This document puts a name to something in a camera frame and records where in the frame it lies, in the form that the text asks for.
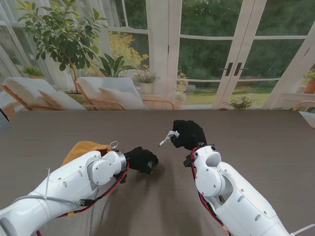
wooden chair frame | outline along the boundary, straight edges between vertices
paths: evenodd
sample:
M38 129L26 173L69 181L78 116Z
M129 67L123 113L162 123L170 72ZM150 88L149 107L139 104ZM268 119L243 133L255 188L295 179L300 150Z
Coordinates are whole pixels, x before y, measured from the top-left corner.
M305 103L315 104L315 101L303 101L303 102L300 102L300 103L298 103L298 104L293 108L293 110L296 111L296 110L299 108L299 106L301 106L301 105L303 105L303 104L305 104ZM311 107L311 105L307 106L307 108L305 109L304 112L307 112L307 110L308 110L310 107Z
M121 110L126 110L125 107L123 106L123 104L119 103L119 102L112 102L112 101L102 101L102 100L97 100L97 99L90 99L87 97L87 95L85 94L85 92L83 91L83 89L81 88L80 84L78 82L76 82L77 87L79 88L79 90L81 91L83 97L86 99L86 101L91 104L94 105L94 103L97 104L104 104L104 105L109 105L109 106L117 106L119 108L121 108ZM142 101L144 102L153 102L153 110L155 109L155 103L167 103L170 104L172 107L172 110L175 110L175 105L174 103L170 102L170 101L165 101L165 100L152 100L152 99L142 99Z
M0 87L6 91L8 94L10 94L15 100L17 100L19 103L21 103L27 110L29 111L34 111L34 109L36 108L40 108L40 109L47 109L47 110L51 110L51 111L64 111L64 109L62 108L58 108L58 107L50 107L50 106L41 106L41 105L29 105L27 104L25 101L23 101L23 99L21 99L17 94L15 94L11 89L9 89L8 86L6 86L5 84L0 84ZM97 108L101 109L101 110L116 110L116 111L121 111L122 109L120 107L117 106L109 106L109 105L82 105L83 107L85 107L85 109L90 110L96 110L98 111Z

black door handle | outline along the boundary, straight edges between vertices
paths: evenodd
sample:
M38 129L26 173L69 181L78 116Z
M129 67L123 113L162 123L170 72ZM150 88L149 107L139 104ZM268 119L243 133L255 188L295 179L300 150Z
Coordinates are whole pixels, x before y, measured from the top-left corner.
M235 70L234 76L237 76L237 75L238 75L238 72L239 72L240 70L248 70L248 68L243 68L243 69L240 69L240 68L241 68L241 66L242 66L242 63L241 63L241 62L239 62L239 63L237 64L237 67L236 67L236 70Z
M226 70L226 73L225 73L225 76L229 76L230 72L231 72L231 69L232 69L232 65L233 63L230 62L227 66L227 68L220 68L219 70Z

orange cloth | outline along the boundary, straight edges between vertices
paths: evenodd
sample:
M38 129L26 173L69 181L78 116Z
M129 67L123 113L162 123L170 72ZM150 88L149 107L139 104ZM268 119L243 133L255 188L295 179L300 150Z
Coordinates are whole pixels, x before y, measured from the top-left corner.
M65 160L63 160L62 166L84 155L85 153L89 151L96 151L96 150L100 151L101 155L104 156L106 153L108 153L111 150L111 148L109 145L97 144L91 141L78 142L76 145L74 145L74 147L68 153Z

table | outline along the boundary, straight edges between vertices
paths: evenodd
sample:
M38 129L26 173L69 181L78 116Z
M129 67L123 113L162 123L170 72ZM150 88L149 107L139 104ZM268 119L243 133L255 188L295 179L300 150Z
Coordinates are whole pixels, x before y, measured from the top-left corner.
M31 192L78 141L119 141L122 151L151 150L160 164L150 176L129 170L126 183L97 202L94 235L227 236L182 164L189 152L158 148L175 119L203 127L208 143L271 203L290 233L315 222L315 131L294 111L23 111L0 132L0 208ZM55 219L41 232L88 236L90 214Z

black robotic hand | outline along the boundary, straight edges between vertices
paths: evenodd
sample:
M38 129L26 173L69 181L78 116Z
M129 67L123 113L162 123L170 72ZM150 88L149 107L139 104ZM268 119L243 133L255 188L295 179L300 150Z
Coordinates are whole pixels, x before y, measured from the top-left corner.
M158 158L152 152L142 147L137 147L125 153L126 160L129 162L131 169L140 171L141 173L150 174L152 168L149 166L149 162L154 165L158 164Z
M171 138L176 148L184 147L193 150L199 143L207 144L203 129L192 120L175 120L173 131L178 131L179 136Z

